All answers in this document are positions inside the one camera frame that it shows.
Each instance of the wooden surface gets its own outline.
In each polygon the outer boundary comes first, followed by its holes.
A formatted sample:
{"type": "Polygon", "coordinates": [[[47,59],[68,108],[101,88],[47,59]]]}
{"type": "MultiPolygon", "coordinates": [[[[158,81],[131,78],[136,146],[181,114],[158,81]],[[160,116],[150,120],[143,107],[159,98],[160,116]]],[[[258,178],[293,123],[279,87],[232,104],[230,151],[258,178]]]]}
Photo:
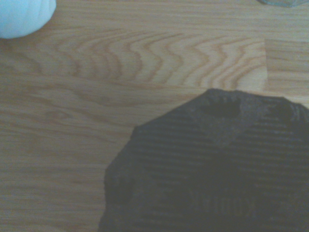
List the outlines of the wooden surface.
{"type": "Polygon", "coordinates": [[[309,8],[58,0],[0,40],[0,231],[95,232],[104,170],[143,124],[211,87],[309,107],[309,8]]]}

